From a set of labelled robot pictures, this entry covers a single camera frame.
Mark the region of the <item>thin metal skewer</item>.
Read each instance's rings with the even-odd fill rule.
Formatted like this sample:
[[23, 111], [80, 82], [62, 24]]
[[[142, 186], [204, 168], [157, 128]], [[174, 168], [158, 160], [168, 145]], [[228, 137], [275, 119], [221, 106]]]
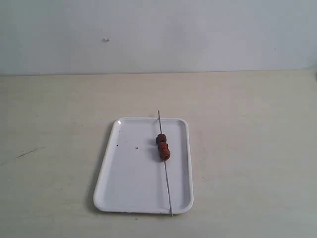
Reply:
[[[162, 134], [161, 120], [160, 120], [160, 111], [159, 110], [158, 110], [158, 120], [159, 120], [160, 133]], [[170, 196], [170, 188], [169, 188], [166, 160], [164, 160], [163, 162], [164, 162], [164, 168], [165, 168], [166, 185], [167, 185], [168, 200], [169, 200], [169, 206], [170, 206], [170, 216], [173, 218], [173, 211], [172, 211], [172, 205], [171, 205], [171, 196]]]

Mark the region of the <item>white plastic tray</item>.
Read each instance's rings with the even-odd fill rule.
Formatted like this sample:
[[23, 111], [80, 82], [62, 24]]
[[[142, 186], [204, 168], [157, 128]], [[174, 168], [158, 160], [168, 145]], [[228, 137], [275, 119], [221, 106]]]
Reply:
[[[160, 118], [170, 158], [166, 161], [173, 214], [194, 202], [189, 128], [178, 118]], [[113, 124], [93, 203], [104, 212], [170, 214], [164, 162], [156, 137], [158, 118], [120, 118]]]

